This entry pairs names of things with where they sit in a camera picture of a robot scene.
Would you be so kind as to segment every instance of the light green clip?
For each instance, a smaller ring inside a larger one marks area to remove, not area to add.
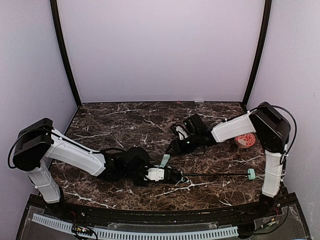
[[[163,158],[162,158],[162,161],[161,161],[161,164],[159,165],[159,168],[164,168],[165,165],[167,165],[169,159],[170,159],[170,155],[169,154],[164,154]]]
[[[256,173],[253,168],[248,169],[248,179],[249,180],[255,180],[256,179]]]

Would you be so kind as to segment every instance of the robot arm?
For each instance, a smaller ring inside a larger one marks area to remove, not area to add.
[[[146,186],[148,182],[177,183],[185,179],[176,169],[151,165],[149,154],[141,147],[115,154],[95,151],[64,136],[53,127],[52,120],[44,118],[19,133],[13,164],[28,175],[48,204],[63,202],[63,193],[43,157],[75,166],[105,181],[126,177],[133,179],[136,185]]]
[[[188,154],[200,146],[209,147],[243,134],[256,133],[266,157],[262,194],[273,198],[280,189],[283,158],[291,127],[278,111],[269,106],[263,102],[257,109],[221,122],[211,129],[195,114],[183,121],[186,129],[180,125],[171,127],[179,139],[171,142],[167,153]]]

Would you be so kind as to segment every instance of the wire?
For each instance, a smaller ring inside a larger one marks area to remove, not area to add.
[[[88,227],[88,226],[85,226],[85,225],[81,225],[81,224],[76,223],[77,215],[76,215],[76,213],[75,213],[74,211],[70,211],[69,214],[68,214],[68,215],[70,215],[70,214],[73,215],[73,216],[74,216],[74,220],[64,220],[64,219],[58,217],[57,215],[55,215],[55,214],[51,211],[50,208],[47,207],[46,209],[48,209],[49,212],[50,212],[55,218],[59,219],[60,221],[63,221],[63,222],[71,222],[74,226],[79,226],[79,227],[81,227],[81,228],[89,229],[90,232],[92,232],[92,234],[95,236],[95,240],[99,240],[97,233],[96,233],[91,227]],[[85,238],[85,237],[79,236],[76,232],[72,232],[72,236],[73,236],[74,238],[76,238],[76,239],[79,239],[79,240],[82,240],[82,239]]]
[[[263,228],[258,228],[254,231],[251,231],[251,232],[238,232],[239,235],[241,236],[246,236],[246,235],[267,235],[267,234],[271,234],[273,233],[274,231],[276,231],[277,229],[279,229],[284,223],[285,221],[287,220],[288,218],[288,215],[289,215],[289,206],[290,206],[290,201],[289,201],[289,192],[288,192],[288,189],[285,188],[285,191],[286,191],[286,198],[287,198],[287,202],[286,202],[286,214],[285,214],[285,218],[284,220],[277,226],[275,227],[274,229],[272,229],[271,231],[268,231],[268,232],[257,232],[257,231],[260,231],[262,230]]]
[[[21,135],[17,138],[17,140],[15,140],[15,142],[14,142],[13,145],[12,145],[12,147],[10,148],[10,151],[9,151],[9,154],[8,154],[8,166],[9,166],[9,168],[11,168],[11,169],[17,168],[16,166],[11,166],[11,165],[10,165],[11,154],[12,154],[15,146],[17,145],[17,143],[18,143],[26,134],[31,133],[31,132],[46,132],[46,133],[51,133],[51,131],[49,131],[49,130],[47,130],[47,129],[45,129],[45,128],[36,128],[36,129],[30,129],[30,130],[24,132],[23,134],[21,134]]]
[[[123,152],[123,153],[126,153],[127,151],[121,149],[121,148],[118,148],[118,147],[109,147],[109,148],[106,148],[106,149],[102,149],[100,150],[100,152],[108,152],[108,151],[119,151],[119,152]]]
[[[281,109],[283,111],[285,111],[287,114],[290,115],[290,117],[292,118],[293,120],[293,123],[294,123],[294,135],[293,135],[293,138],[292,138],[292,142],[288,148],[288,150],[286,151],[286,154],[288,154],[292,148],[292,146],[294,145],[294,142],[296,140],[296,137],[297,137],[297,131],[298,131],[298,126],[297,126],[297,122],[296,122],[296,119],[295,117],[292,115],[291,112],[289,112],[287,109],[285,109],[284,107],[282,106],[277,106],[277,105],[263,105],[263,106],[257,106],[253,109],[250,110],[250,112],[253,112],[254,110],[258,110],[258,109],[263,109],[263,108],[275,108],[275,109]]]
[[[279,218],[279,211],[276,207],[273,208],[276,211],[276,218]]]

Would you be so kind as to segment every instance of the white wall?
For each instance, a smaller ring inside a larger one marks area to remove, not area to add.
[[[64,131],[76,111],[49,0],[0,1],[0,239],[16,239],[29,194],[22,171],[7,166],[18,132],[48,117]]]
[[[249,109],[262,101],[287,108],[298,135],[285,182],[320,239],[320,1],[276,0]]]
[[[83,102],[242,101],[264,0],[60,0]]]

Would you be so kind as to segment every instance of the brown marble surface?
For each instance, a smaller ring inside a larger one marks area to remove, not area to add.
[[[232,102],[130,102],[88,103],[80,107],[67,136],[95,150],[133,146],[145,148],[159,164],[176,136],[173,123],[198,113],[207,126],[231,118],[242,109]],[[168,166],[184,173],[238,173],[254,168],[264,174],[265,157],[259,142],[249,149],[228,140],[206,149],[203,156],[171,157]],[[178,185],[134,186],[129,180],[105,182],[71,165],[54,160],[50,171],[67,202],[86,206],[141,211],[181,211],[234,206],[256,202],[263,179],[246,177],[190,177]]]

